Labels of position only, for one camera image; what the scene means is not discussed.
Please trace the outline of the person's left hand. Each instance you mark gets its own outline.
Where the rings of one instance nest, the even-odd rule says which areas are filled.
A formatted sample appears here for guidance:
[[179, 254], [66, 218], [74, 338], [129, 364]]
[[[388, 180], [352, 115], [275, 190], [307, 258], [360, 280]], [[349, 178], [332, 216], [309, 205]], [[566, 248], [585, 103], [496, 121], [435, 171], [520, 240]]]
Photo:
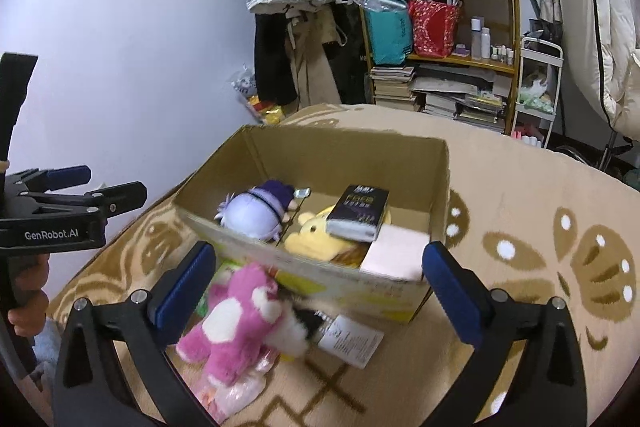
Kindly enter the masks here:
[[23, 306], [8, 312], [9, 322], [18, 337], [34, 337], [42, 332], [46, 324], [49, 298], [43, 287], [49, 278], [49, 258], [48, 254], [39, 255], [34, 265], [17, 275], [16, 286], [20, 291], [25, 291], [28, 297]]

